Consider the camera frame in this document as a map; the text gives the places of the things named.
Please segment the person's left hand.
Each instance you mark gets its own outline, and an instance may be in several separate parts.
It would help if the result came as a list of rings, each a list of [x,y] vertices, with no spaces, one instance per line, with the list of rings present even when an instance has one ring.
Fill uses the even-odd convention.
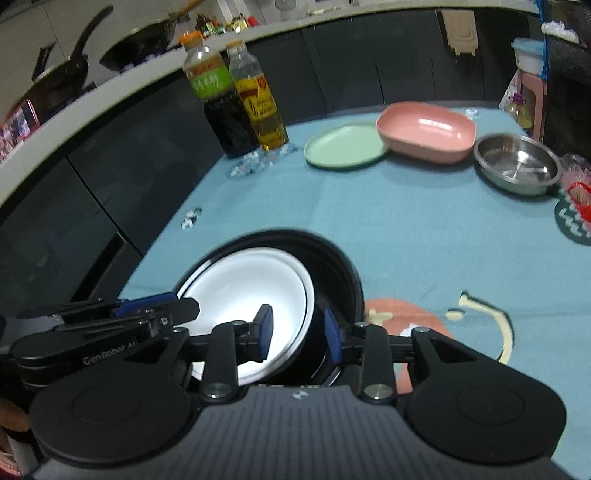
[[[0,427],[13,432],[27,432],[30,429],[29,417],[13,402],[1,399]]]

